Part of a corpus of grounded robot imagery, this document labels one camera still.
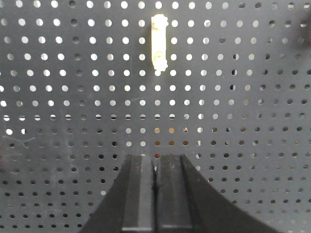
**metal sheet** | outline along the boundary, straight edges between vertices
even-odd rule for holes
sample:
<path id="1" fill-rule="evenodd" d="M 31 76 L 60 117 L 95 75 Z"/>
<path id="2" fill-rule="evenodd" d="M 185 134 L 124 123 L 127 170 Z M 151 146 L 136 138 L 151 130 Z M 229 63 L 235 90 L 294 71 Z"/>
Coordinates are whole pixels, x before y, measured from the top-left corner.
<path id="1" fill-rule="evenodd" d="M 78 232 L 125 155 L 173 153 L 256 218 L 307 232 L 310 13 L 301 0 L 0 0 L 2 231 Z"/>

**pegboard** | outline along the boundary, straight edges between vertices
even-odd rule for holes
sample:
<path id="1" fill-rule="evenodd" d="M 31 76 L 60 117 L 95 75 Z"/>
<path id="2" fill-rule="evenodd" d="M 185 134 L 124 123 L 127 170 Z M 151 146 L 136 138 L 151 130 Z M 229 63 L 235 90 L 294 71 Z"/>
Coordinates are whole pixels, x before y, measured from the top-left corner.
<path id="1" fill-rule="evenodd" d="M 257 219 L 307 233 L 310 15 L 305 0 L 0 0 L 1 232 L 79 232 L 125 155 L 172 153 Z"/>

